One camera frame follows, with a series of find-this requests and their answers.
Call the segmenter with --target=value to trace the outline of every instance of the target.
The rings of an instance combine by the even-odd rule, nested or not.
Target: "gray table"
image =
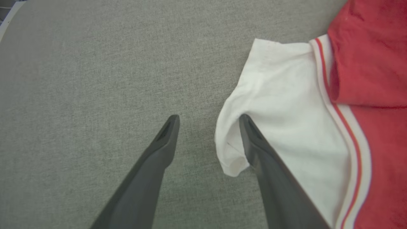
[[[222,173],[217,115],[254,38],[307,42],[344,0],[30,0],[0,43],[0,228],[88,228],[179,114],[154,228],[266,228]]]

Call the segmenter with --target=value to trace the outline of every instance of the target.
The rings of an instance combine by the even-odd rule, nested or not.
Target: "white fabric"
[[[342,133],[346,145],[348,146],[350,155],[350,175],[348,188],[346,191],[346,195],[344,196],[342,209],[339,213],[335,228],[353,229],[357,215],[368,196],[370,182],[372,180],[372,161],[370,157],[369,143],[349,105],[334,105],[329,99],[328,92],[326,91],[324,83],[324,73],[325,75],[329,76],[332,68],[332,63],[334,62],[334,56],[328,35],[325,34],[314,40],[311,40],[310,44],[313,47],[315,54],[318,75],[317,78],[321,97],[323,98],[325,106],[331,114],[331,117]],[[330,77],[327,77],[326,80],[329,84]],[[345,126],[343,119],[349,125],[349,129]],[[356,145],[355,142],[352,140],[350,132],[356,139]],[[359,167],[358,165],[359,159],[357,158],[358,153],[356,151],[356,147],[359,148],[361,167]],[[361,178],[359,188],[356,189],[358,182],[358,170],[360,170],[361,172]]]
[[[6,18],[3,20],[3,23],[0,24],[0,41],[3,39],[4,33],[6,32],[7,27],[9,26],[11,19],[13,19],[15,13],[24,5],[25,2],[16,2],[13,7],[7,14]]]
[[[310,44],[254,41],[215,131],[217,155],[229,176],[249,166],[238,124],[244,113],[333,228],[348,185],[349,155],[319,93]]]

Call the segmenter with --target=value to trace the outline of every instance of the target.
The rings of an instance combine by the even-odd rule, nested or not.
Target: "red cloth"
[[[349,0],[328,29],[330,99],[370,147],[372,179],[356,229],[407,229],[407,0]]]

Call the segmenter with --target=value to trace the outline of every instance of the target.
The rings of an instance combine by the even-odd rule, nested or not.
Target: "white trim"
[[[22,5],[24,5],[26,2],[16,2],[14,3],[14,6],[11,8],[9,13],[7,14],[6,18],[4,19],[3,23],[0,25],[0,42],[3,39],[3,35],[6,32],[7,27],[9,26],[9,23],[11,19],[14,17],[15,13],[20,9]]]
[[[324,35],[318,38],[319,41],[322,44],[322,52],[324,54],[324,61],[325,61],[325,68],[326,68],[326,74],[329,75],[331,66],[333,63],[333,54],[332,54],[332,48],[330,45],[330,40],[328,35]],[[332,105],[328,93],[325,88],[324,84],[324,75],[323,75],[323,67],[322,67],[322,61],[321,61],[321,56],[320,56],[320,50],[318,47],[318,44],[315,40],[310,41],[311,45],[314,48],[314,54],[315,54],[315,59],[317,62],[317,72],[318,72],[318,84],[319,84],[319,89],[321,96],[325,102],[325,105],[327,109],[329,110],[330,114],[334,118],[335,122],[338,125],[338,128],[340,129],[342,136],[344,137],[347,145],[348,145],[348,150],[350,153],[350,166],[351,166],[351,173],[350,173],[350,179],[349,179],[349,185],[348,189],[344,198],[344,202],[341,208],[341,211],[339,213],[335,228],[336,229],[341,229],[342,221],[344,220],[344,217],[346,215],[346,212],[348,211],[350,204],[352,202],[352,198],[354,196],[354,190],[357,185],[357,155],[356,155],[356,148],[355,145],[352,141],[352,138],[350,137],[350,134],[348,133],[344,123],[340,119],[338,113],[336,112],[334,106]],[[354,227],[354,222],[356,220],[357,214],[362,207],[363,202],[366,199],[366,196],[369,191],[370,187],[370,181],[371,181],[371,175],[372,175],[372,162],[370,158],[370,149],[369,149],[369,144],[368,141],[362,131],[362,129],[359,126],[359,123],[357,122],[356,118],[354,117],[350,107],[348,105],[342,105],[342,104],[337,104],[337,107],[339,111],[342,113],[343,117],[347,121],[349,127],[351,128],[351,131],[353,132],[353,135],[356,138],[356,141],[359,145],[359,151],[361,153],[361,180],[360,180],[360,186],[359,186],[359,192],[357,193],[357,198],[356,201],[352,207],[352,209],[349,212],[349,215],[346,219],[346,222],[344,223],[343,229],[353,229]]]

